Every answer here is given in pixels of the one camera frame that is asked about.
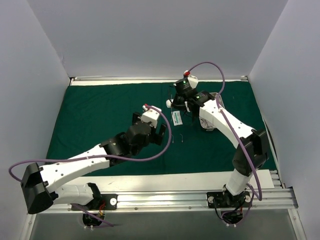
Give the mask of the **white gauze pad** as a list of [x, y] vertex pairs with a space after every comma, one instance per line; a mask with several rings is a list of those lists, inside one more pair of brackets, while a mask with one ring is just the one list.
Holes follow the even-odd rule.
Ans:
[[173, 100], [168, 99], [168, 100], [166, 100], [165, 104], [166, 104], [167, 108], [172, 108], [173, 107]]

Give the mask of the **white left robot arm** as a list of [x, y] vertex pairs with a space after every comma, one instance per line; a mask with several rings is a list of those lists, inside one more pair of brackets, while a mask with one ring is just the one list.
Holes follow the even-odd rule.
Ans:
[[166, 124], [157, 129], [160, 115], [154, 109], [147, 109], [142, 114], [135, 112], [132, 125], [126, 132], [86, 152], [52, 164], [29, 164], [20, 182], [27, 212], [38, 214], [59, 204], [76, 204], [87, 210], [96, 210], [103, 201], [98, 186], [92, 182], [74, 185], [70, 181], [130, 161], [149, 144], [160, 146], [167, 129]]

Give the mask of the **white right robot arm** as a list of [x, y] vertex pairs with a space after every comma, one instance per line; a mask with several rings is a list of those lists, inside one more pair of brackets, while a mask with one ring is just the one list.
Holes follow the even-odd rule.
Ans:
[[222, 105], [220, 94], [197, 91], [198, 80], [184, 77], [173, 84], [175, 96], [167, 100], [167, 107], [191, 113], [218, 129], [235, 148], [232, 159], [234, 170], [222, 193], [223, 203], [234, 206], [240, 201], [251, 177], [268, 160], [268, 136], [265, 130], [256, 130], [229, 113]]

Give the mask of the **dark green surgical cloth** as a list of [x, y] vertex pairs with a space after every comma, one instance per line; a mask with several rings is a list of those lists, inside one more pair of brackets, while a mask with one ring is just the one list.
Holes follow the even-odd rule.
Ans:
[[[224, 106], [244, 124], [263, 129], [264, 123], [247, 82], [201, 82], [198, 91], [221, 92]], [[48, 159], [68, 159], [99, 143], [125, 132], [132, 124], [132, 115], [141, 112], [144, 104], [162, 109], [167, 118], [171, 110], [166, 100], [175, 95], [171, 83], [140, 83], [67, 88], [57, 116]], [[144, 161], [161, 152], [162, 146], [150, 144], [138, 154], [138, 161], [129, 161], [93, 172], [94, 176], [185, 174], [232, 171], [235, 148], [218, 130], [204, 131], [190, 113], [181, 115], [183, 125], [172, 126], [174, 143], [165, 154]]]

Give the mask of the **stainless steel instrument tray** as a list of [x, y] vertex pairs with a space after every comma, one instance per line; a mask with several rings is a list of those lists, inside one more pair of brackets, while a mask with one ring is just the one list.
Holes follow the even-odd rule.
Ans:
[[[217, 92], [210, 92], [209, 94], [212, 95], [215, 99], [218, 98], [219, 104], [223, 108], [225, 107], [222, 97], [220, 95], [218, 95]], [[211, 132], [216, 129], [216, 127], [212, 123], [207, 121], [206, 119], [202, 118], [201, 116], [199, 116], [198, 118], [199, 118], [199, 122], [200, 122], [200, 126], [201, 126], [202, 130], [204, 130], [206, 132]]]

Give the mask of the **white gauze packet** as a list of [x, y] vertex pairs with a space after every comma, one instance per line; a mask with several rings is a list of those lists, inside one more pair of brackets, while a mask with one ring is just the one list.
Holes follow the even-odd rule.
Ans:
[[174, 126], [183, 125], [182, 117], [180, 111], [173, 111], [171, 113], [171, 119]]

